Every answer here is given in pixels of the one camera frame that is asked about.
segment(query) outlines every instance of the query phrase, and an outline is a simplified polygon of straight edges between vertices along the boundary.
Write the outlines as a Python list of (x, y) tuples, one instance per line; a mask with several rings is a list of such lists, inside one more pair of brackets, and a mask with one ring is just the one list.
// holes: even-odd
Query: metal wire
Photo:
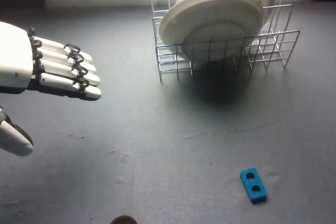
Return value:
[[(162, 73), (176, 72), (177, 77), (179, 72), (190, 71), (194, 74), (195, 54), (196, 52), (202, 53), (207, 59), (204, 63), (205, 70), (207, 66), (216, 62), (220, 69), (225, 67), (234, 66), (238, 71), (241, 65), (248, 65), (250, 70), (253, 71), (256, 63), (263, 63), (265, 69), (269, 68), (271, 62), (280, 61), (285, 68), (288, 64), (293, 50), (300, 35), (298, 30), (288, 31), (288, 25), (292, 15), (293, 5), (282, 5), (282, 0), (277, 5), (264, 7), (264, 9), (271, 9), (271, 15), (266, 25), (261, 29), (257, 36), (235, 38), (227, 41), (200, 41), (197, 43), (183, 44), (183, 45), (164, 45), (159, 37), (158, 27), (163, 16), (174, 6), (176, 0), (151, 0), (152, 13), (153, 13), (153, 31), (155, 38), (155, 53), (157, 60), (157, 68), (159, 77), (162, 81)], [(253, 42), (245, 47), (245, 41)], [(231, 41), (241, 41), (239, 48), (236, 48), (237, 53), (228, 55), (229, 43)], [(220, 43), (223, 48), (214, 47), (214, 43)], [(197, 45), (208, 45), (205, 51), (196, 49)], [(191, 48), (189, 57), (182, 53), (181, 48)], [(222, 60), (212, 60), (212, 53), (222, 52)]]

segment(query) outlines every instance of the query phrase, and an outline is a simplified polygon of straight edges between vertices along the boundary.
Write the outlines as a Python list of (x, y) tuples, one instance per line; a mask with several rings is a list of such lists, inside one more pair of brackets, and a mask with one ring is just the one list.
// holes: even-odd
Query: dish rack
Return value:
[[(234, 55), (226, 57), (227, 48), (225, 46), (218, 49), (218, 47), (213, 46), (215, 44), (214, 42), (205, 41), (184, 45), (188, 45), (191, 50), (192, 58), (188, 60), (181, 57), (181, 52), (171, 52), (177, 52), (177, 47), (181, 45), (165, 45), (159, 37), (160, 22), (169, 9), (176, 4), (176, 0), (151, 0), (155, 53), (160, 81), (162, 81), (162, 74), (166, 72), (176, 72), (177, 77), (182, 71), (190, 71), (191, 75), (193, 75), (194, 71), (200, 67), (200, 64), (198, 62), (194, 63), (193, 60), (194, 49), (196, 49), (199, 44), (208, 45), (207, 51), (202, 52), (208, 54), (208, 61), (204, 62), (202, 66), (206, 72), (214, 67), (222, 71), (227, 66), (233, 66), (235, 70), (238, 71), (242, 65), (249, 66), (250, 70), (253, 71), (256, 63), (263, 63), (267, 70), (271, 62), (281, 62), (285, 68), (293, 53), (300, 31), (287, 30), (293, 5), (284, 5), (282, 1), (283, 0), (276, 0), (274, 6), (264, 7), (264, 9), (270, 9), (271, 14), (259, 35), (216, 42), (216, 44), (222, 42), (223, 45), (228, 45), (228, 43), (232, 41), (241, 41), (241, 44), (235, 42), (236, 45), (242, 46), (236, 48), (237, 53)], [(253, 42), (247, 47), (243, 46), (244, 41), (251, 38), (254, 38)], [(222, 51), (222, 60), (211, 61), (211, 52), (214, 50), (216, 50), (217, 53), (218, 50)]]

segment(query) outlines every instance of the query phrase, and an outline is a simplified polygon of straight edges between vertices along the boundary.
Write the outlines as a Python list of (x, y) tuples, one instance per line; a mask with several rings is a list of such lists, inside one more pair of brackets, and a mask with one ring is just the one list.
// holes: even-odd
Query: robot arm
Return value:
[[(100, 79), (92, 58), (71, 44), (60, 44), (0, 22), (0, 92), (36, 90), (83, 100), (97, 100)], [(29, 135), (0, 108), (0, 148), (18, 156), (33, 152)]]

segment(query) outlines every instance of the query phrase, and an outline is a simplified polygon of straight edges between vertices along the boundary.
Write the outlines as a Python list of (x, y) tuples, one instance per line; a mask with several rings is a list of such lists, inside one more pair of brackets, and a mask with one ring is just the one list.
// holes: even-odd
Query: table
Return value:
[[(35, 142), (1, 151), (0, 223), (305, 223), (336, 220), (336, 3), (295, 7), (288, 68), (223, 83), (159, 81), (151, 10), (2, 12), (1, 20), (79, 45), (101, 79), (96, 102), (34, 91), (1, 106)], [(256, 167), (268, 200), (240, 181)]]

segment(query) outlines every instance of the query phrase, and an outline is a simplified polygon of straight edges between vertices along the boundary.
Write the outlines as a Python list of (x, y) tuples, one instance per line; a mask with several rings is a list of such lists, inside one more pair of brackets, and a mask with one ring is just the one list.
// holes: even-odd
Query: blue plastic object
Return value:
[(240, 178), (243, 181), (248, 197), (253, 203), (266, 200), (266, 189), (258, 175), (257, 169), (250, 168), (241, 171)]

